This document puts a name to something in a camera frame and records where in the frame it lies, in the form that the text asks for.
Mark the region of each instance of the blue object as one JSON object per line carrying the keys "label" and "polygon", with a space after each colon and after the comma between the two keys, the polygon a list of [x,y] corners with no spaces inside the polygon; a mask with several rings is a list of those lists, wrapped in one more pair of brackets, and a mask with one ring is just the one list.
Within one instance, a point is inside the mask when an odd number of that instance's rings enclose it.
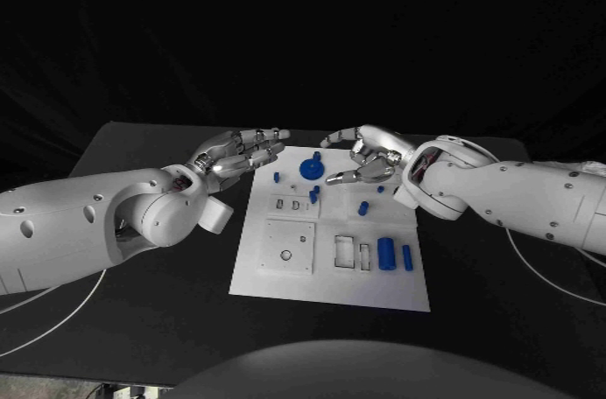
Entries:
{"label": "blue object", "polygon": [[393,239],[382,237],[377,239],[377,268],[380,270],[395,269]]}
{"label": "blue object", "polygon": [[412,270],[412,256],[409,255],[409,245],[401,247],[401,254],[403,255],[403,269]]}
{"label": "blue object", "polygon": [[313,158],[308,158],[298,167],[298,172],[307,180],[317,180],[324,174],[324,165],[321,164],[318,151],[313,153]]}
{"label": "blue object", "polygon": [[366,201],[363,201],[359,204],[357,214],[362,215],[362,216],[366,215],[367,210],[369,210],[369,203]]}

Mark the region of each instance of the cable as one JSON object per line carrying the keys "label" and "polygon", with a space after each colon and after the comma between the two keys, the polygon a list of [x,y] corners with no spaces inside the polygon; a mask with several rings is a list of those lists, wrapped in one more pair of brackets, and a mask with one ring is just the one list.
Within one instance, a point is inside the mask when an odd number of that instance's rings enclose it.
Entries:
{"label": "cable", "polygon": [[87,399],[90,397],[90,395],[100,389],[100,386],[103,385],[103,383],[100,383],[92,390],[90,393],[85,396],[85,399]]}
{"label": "cable", "polygon": [[[460,141],[467,144],[470,147],[473,147],[478,152],[481,152],[481,154],[486,154],[489,156],[489,158],[491,160],[494,160],[494,162],[499,162],[499,159],[496,158],[496,156],[481,147],[478,146],[476,143],[473,143],[471,141],[467,141],[465,139],[460,139]],[[574,294],[572,292],[569,292],[568,290],[564,290],[555,283],[552,283],[545,276],[542,276],[542,274],[532,268],[530,264],[528,263],[526,259],[523,258],[520,251],[517,250],[517,246],[515,245],[515,241],[510,237],[510,231],[507,228],[504,228],[504,231],[507,232],[507,237],[509,237],[509,243],[510,246],[513,247],[515,253],[519,256],[520,261],[523,262],[523,264],[526,265],[528,269],[535,273],[536,277],[552,287],[555,288],[555,290],[559,290],[561,292],[565,292],[565,294],[568,294],[569,296],[575,297],[579,300],[588,301],[590,303],[594,303],[595,305],[603,305],[606,307],[606,303],[603,303],[601,301],[592,300],[590,298],[585,298],[584,296],[579,296],[578,294]],[[601,261],[598,261],[584,250],[581,250],[579,248],[575,248],[578,250],[578,252],[587,257],[587,259],[590,259],[591,261],[594,261],[600,266],[603,266],[606,268],[606,263],[603,263]]]}
{"label": "cable", "polygon": [[25,305],[27,303],[30,303],[31,301],[34,301],[37,298],[40,298],[41,296],[44,296],[51,290],[56,290],[59,287],[60,287],[60,285],[57,285],[56,287],[48,288],[47,290],[44,290],[38,294],[36,294],[33,297],[30,297],[25,301],[21,301],[20,303],[11,305],[10,307],[5,307],[0,311],[0,314],[8,313],[11,310],[14,310],[15,308],[18,308],[21,305]]}
{"label": "cable", "polygon": [[95,293],[96,287],[100,284],[100,280],[103,279],[105,276],[105,272],[106,270],[103,269],[103,271],[100,272],[100,276],[98,277],[96,280],[96,284],[95,287],[92,287],[90,292],[87,293],[87,295],[85,296],[85,301],[82,301],[82,303],[79,304],[79,306],[74,308],[74,310],[69,313],[69,315],[66,316],[66,318],[40,335],[37,336],[37,338],[33,338],[28,342],[25,342],[21,346],[18,346],[17,348],[11,349],[10,351],[7,351],[5,353],[0,353],[0,357],[7,356],[8,354],[11,354],[12,352],[18,351],[21,348],[27,347],[27,345],[31,345],[37,340],[40,340],[70,318],[72,316],[77,313],[79,309],[83,307],[83,305],[86,304],[87,299],[92,297],[92,294]]}

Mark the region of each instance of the table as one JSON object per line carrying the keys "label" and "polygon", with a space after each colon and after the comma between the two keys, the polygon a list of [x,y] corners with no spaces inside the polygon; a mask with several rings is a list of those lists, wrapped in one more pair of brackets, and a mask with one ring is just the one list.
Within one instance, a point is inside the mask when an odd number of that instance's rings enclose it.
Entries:
{"label": "table", "polygon": [[[181,164],[229,128],[111,122],[72,177]],[[287,144],[315,146],[326,131],[292,130]],[[406,136],[416,144],[434,136]],[[528,161],[517,141],[471,138],[506,160]],[[515,256],[502,228],[467,211],[454,222],[418,210],[431,313],[227,295],[252,175],[216,197],[233,208],[220,235],[196,228],[173,247],[106,271],[80,312],[37,343],[0,359],[0,372],[174,386],[226,359],[301,340],[383,340],[465,355],[574,395],[606,391],[606,309],[555,291]],[[591,291],[571,248],[520,234],[541,270]],[[0,352],[27,342],[74,309],[98,274],[0,317]],[[0,298],[0,307],[20,301]]]}

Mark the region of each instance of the white board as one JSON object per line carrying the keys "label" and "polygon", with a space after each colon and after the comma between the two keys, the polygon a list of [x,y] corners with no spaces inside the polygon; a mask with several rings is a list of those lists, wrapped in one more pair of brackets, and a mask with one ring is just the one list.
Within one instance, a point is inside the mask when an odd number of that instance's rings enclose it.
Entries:
{"label": "white board", "polygon": [[[314,151],[321,154],[326,170],[323,177],[310,181],[300,176],[298,166]],[[347,150],[287,147],[278,161],[256,169],[229,294],[429,311],[416,216],[390,196],[399,185],[399,175],[380,184],[324,185],[327,175],[354,168],[357,165],[349,159]],[[279,173],[278,183],[274,172]],[[317,203],[292,211],[291,200],[298,200],[297,206],[301,206],[304,202],[297,197],[307,198],[314,185],[320,186]],[[276,200],[282,200],[282,207],[289,210],[276,210]],[[364,216],[357,214],[362,200],[367,202]],[[269,230],[268,224],[275,226],[275,222],[287,224],[279,230]],[[353,238],[353,269],[334,266],[336,236]],[[376,240],[380,237],[390,237],[395,242],[396,268],[390,271],[379,269]],[[308,242],[313,242],[311,257]],[[360,244],[369,247],[369,271],[360,269]],[[411,272],[403,270],[403,244],[409,245],[412,255]],[[291,258],[287,256],[288,260],[281,262],[278,255],[284,250]]]}

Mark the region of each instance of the robotic arm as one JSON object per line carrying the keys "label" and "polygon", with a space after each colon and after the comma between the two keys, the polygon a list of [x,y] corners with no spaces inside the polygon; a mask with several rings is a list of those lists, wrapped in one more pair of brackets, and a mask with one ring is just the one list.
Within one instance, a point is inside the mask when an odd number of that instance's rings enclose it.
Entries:
{"label": "robotic arm", "polygon": [[226,132],[186,164],[67,178],[0,193],[0,295],[57,286],[178,243],[196,224],[220,233],[233,212],[209,196],[275,161],[287,130]]}
{"label": "robotic arm", "polygon": [[606,178],[532,163],[499,162],[476,144],[440,136],[414,147],[372,125],[330,134],[321,146],[354,140],[356,170],[328,176],[327,185],[379,182],[395,167],[402,183],[393,199],[444,220],[470,207],[490,223],[543,240],[606,254]]}

